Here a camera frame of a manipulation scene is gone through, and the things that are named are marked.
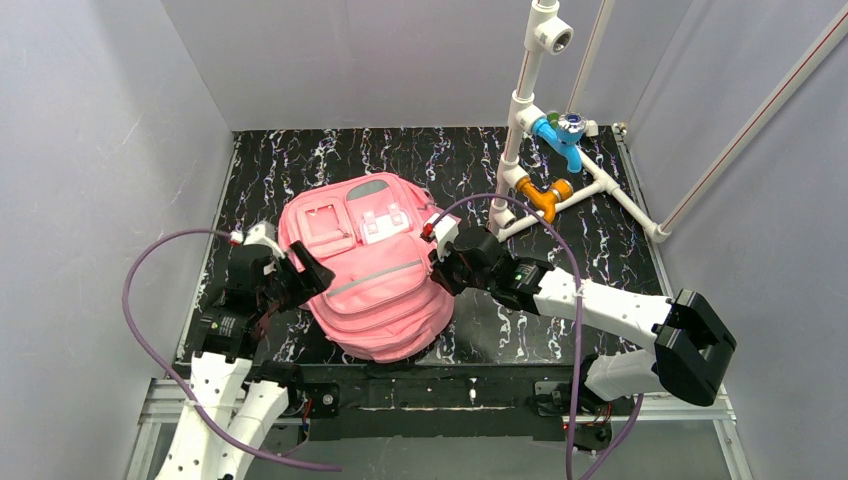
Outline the pink student backpack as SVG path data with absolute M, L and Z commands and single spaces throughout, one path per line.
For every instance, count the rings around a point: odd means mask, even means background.
M 278 241 L 300 241 L 335 278 L 306 303 L 326 338 L 362 360 L 393 363 L 425 350 L 452 320 L 455 299 L 430 278 L 421 239 L 440 213 L 429 193 L 381 172 L 296 195 Z

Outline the blue pipe valve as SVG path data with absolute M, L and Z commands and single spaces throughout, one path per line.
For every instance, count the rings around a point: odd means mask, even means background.
M 551 112 L 536 120 L 531 132 L 566 159 L 570 173 L 577 174 L 583 169 L 578 143 L 584 136 L 587 124 L 587 119 L 578 113 Z

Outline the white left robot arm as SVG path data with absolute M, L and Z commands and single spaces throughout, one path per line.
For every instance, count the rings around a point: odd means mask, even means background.
M 273 314 L 292 310 L 327 290 L 335 278 L 303 245 L 282 252 L 270 242 L 235 247 L 230 273 L 201 315 L 204 337 L 191 359 L 189 391 L 160 479 L 242 479 L 267 459 L 312 471 L 326 464 L 262 450 L 275 421 L 297 391 L 297 367 L 253 368 Z

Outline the white PVC pipe frame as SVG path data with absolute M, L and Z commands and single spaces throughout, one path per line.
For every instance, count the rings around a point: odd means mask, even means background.
M 516 183 L 522 177 L 529 176 L 519 160 L 520 145 L 525 137 L 535 136 L 531 132 L 533 123 L 553 112 L 545 113 L 534 104 L 534 88 L 543 59 L 561 54 L 574 36 L 573 28 L 559 17 L 559 10 L 558 1 L 533 1 L 530 6 L 524 35 L 524 56 L 517 85 L 511 94 L 507 138 L 498 161 L 495 187 L 498 194 L 508 195 L 511 190 L 517 191 Z M 587 119 L 587 121 L 587 129 L 582 138 L 598 134 L 597 124 L 592 120 Z M 587 172 L 591 181 L 586 187 L 580 189 L 573 187 L 574 195 L 557 205 L 557 214 L 596 194 L 606 194 L 612 197 L 648 236 L 647 230 L 656 222 L 624 192 L 621 185 L 610 174 L 602 170 L 579 146 L 578 148 L 583 164 L 581 172 Z

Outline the orange pipe fitting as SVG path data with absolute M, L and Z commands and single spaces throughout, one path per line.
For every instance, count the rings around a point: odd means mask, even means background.
M 547 190 L 542 191 L 535 187 L 529 176 L 524 176 L 516 183 L 515 189 L 542 212 L 542 218 L 547 223 L 555 220 L 557 205 L 574 195 L 574 188 L 564 179 L 556 180 Z

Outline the white wall conduit pipe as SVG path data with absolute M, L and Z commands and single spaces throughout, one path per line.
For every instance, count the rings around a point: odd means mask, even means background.
M 655 243 L 663 243 L 683 222 L 696 204 L 729 169 L 738 156 L 760 134 L 773 117 L 794 96 L 821 63 L 847 36 L 847 3 L 837 11 L 815 41 L 807 48 L 777 86 L 752 113 L 740 130 L 716 156 L 698 181 L 684 195 L 672 212 L 647 230 Z

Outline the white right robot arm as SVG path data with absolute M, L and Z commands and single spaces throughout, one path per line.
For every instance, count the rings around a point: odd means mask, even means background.
M 580 393 L 612 401 L 667 392 L 691 405 L 714 404 L 737 341 L 702 294 L 683 289 L 670 298 L 577 280 L 547 261 L 512 256 L 484 227 L 427 225 L 422 236 L 435 244 L 431 278 L 449 294 L 486 291 L 508 309 L 571 318 L 636 345 L 588 356 Z

